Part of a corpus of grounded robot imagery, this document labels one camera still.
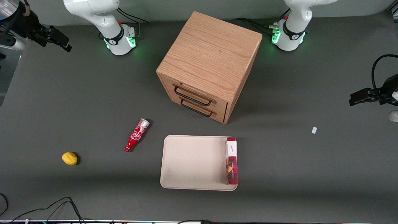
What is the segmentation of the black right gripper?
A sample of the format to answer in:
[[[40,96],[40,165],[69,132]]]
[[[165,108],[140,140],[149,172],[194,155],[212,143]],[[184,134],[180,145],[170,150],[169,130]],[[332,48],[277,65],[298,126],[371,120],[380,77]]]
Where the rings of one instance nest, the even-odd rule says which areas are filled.
[[[13,32],[22,38],[35,41],[42,47],[48,43],[55,44],[71,52],[69,38],[56,27],[48,28],[40,24],[37,15],[23,2],[1,3],[1,44],[15,44]]]

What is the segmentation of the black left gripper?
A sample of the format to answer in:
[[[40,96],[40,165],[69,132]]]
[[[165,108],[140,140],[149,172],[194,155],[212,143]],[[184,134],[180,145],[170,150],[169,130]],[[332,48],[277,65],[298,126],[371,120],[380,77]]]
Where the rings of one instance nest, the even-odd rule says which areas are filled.
[[[373,74],[373,87],[374,89],[364,88],[351,94],[349,99],[350,106],[373,102],[378,102],[380,105],[398,105],[397,99],[393,97],[393,93],[396,92],[398,87],[398,74],[387,78],[381,88],[376,88]]]

